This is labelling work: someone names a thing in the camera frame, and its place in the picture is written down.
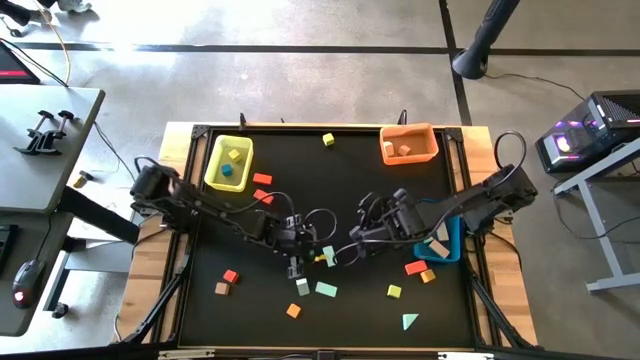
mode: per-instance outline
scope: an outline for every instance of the orange bin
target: orange bin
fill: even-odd
[[[384,148],[385,142],[393,145],[394,155],[389,156]],[[408,146],[408,155],[400,155],[401,146]],[[380,129],[380,151],[386,165],[413,164],[427,162],[438,154],[439,148],[433,126],[428,123],[385,126]]]

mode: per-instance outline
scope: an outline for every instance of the concrete floor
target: concrete floor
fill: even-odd
[[[136,52],[131,46],[445,47],[437,0],[183,3],[177,9],[151,1],[96,0],[93,13],[54,14],[65,41],[106,42],[117,48],[71,52],[71,85],[106,91],[98,121],[125,159],[157,154],[168,121],[231,121],[241,111],[250,121],[277,122],[282,117],[393,123],[400,110],[407,109],[410,122],[460,124],[446,55],[160,53]],[[489,3],[448,0],[458,46],[470,43]],[[496,47],[640,49],[637,14],[640,2],[635,0],[524,0]],[[28,30],[21,41],[55,42],[47,28],[33,25]],[[57,74],[64,73],[62,52],[28,52]],[[491,57],[489,73],[505,72],[541,76],[586,96],[594,90],[638,88],[640,59]],[[517,214],[514,232],[540,344],[551,350],[637,358],[640,286],[587,294],[585,282],[609,276],[602,252],[592,240],[576,240],[561,228],[548,193],[556,179],[544,174],[533,147],[578,98],[565,89],[518,78],[464,81],[464,86],[474,125],[489,126],[494,138],[504,130],[517,130],[529,144],[524,167],[540,195]],[[137,140],[128,140],[130,134]],[[519,151],[519,144],[505,141],[503,162],[517,161]],[[78,167],[115,166],[113,155],[92,134]],[[130,183],[124,171],[106,177],[110,186]],[[569,202],[563,202],[565,207],[567,222],[592,235],[584,210]],[[634,241],[638,231],[640,225],[632,223],[612,239]],[[640,258],[638,245],[624,245],[621,251]],[[640,270],[637,261],[630,266]],[[0,338],[0,352],[108,343],[125,282],[117,275],[72,274],[63,300],[76,315],[54,321],[39,313],[25,336]]]

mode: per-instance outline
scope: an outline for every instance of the mouse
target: mouse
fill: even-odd
[[[13,305],[18,309],[30,308],[38,298],[44,261],[37,259],[22,264],[13,279]]]

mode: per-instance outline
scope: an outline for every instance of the red block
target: red block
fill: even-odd
[[[427,263],[424,260],[418,260],[405,265],[404,269],[407,271],[407,275],[421,273],[423,271],[427,271]]]
[[[256,192],[253,194],[253,197],[256,198],[256,199],[262,199],[263,203],[271,205],[271,202],[273,201],[273,196],[265,197],[265,196],[267,196],[267,194],[268,193],[266,193],[266,192],[264,192],[264,191],[262,191],[260,189],[257,189]]]
[[[253,182],[258,184],[271,185],[271,181],[273,180],[273,176],[265,175],[260,173],[253,174]]]
[[[232,270],[227,270],[224,273],[224,276],[222,278],[227,280],[228,282],[230,282],[232,284],[235,284],[236,281],[238,281],[238,277],[240,277],[240,275],[238,275],[237,272],[232,271]]]

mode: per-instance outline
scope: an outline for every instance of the triangular block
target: triangular block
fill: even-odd
[[[407,330],[411,324],[416,320],[418,314],[404,314],[402,315],[402,329]]]

